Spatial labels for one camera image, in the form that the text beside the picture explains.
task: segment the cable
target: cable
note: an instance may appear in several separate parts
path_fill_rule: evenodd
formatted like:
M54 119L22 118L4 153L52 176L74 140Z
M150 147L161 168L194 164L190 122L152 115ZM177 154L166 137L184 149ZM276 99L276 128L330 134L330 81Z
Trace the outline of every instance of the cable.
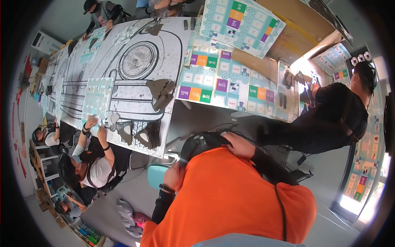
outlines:
M130 180L132 180L133 178L140 176L140 174L142 174L144 170L145 170L145 168L144 168L138 175L136 175L136 176L134 176L134 177L132 177L131 179L128 179L128 180L126 180L126 181L120 182L120 183L126 183L127 181L130 181Z

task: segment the cardboard box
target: cardboard box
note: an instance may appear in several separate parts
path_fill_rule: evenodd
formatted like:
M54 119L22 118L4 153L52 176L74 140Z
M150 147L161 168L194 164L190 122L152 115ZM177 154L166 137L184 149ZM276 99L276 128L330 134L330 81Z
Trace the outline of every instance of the cardboard box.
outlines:
M45 75L45 72L47 71L48 68L48 63L49 63L49 59L43 58L43 60L40 63L40 66L38 67L37 75L39 76Z
M256 2L286 23L267 56L289 65L335 30L327 20L299 0Z

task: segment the paper scraps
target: paper scraps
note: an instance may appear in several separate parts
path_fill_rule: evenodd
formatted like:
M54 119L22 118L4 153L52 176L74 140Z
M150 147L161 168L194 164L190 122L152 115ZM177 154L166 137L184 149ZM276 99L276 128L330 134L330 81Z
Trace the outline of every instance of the paper scraps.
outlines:
M129 26L123 32L119 32L113 40L113 45L124 45L128 43L137 30L138 28Z

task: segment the wrist strap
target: wrist strap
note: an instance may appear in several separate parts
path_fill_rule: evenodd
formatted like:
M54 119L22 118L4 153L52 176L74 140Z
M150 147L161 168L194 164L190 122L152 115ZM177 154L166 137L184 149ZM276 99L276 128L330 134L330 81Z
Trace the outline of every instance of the wrist strap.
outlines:
M168 192L170 192L171 194L175 194L175 190L170 189L169 187L167 187L166 185L160 184L159 188L164 189Z

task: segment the table leg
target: table leg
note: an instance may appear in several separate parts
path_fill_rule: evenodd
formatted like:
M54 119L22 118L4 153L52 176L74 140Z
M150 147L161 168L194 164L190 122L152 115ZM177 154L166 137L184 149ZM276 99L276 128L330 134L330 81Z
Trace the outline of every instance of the table leg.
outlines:
M231 117L238 118L238 117L248 117L252 116L253 114L245 112L245 111L235 111L230 114Z
M181 102L182 102L182 103L186 106L186 108L188 108L189 110L192 109L192 105L191 105L191 103L190 103L189 101L182 100Z

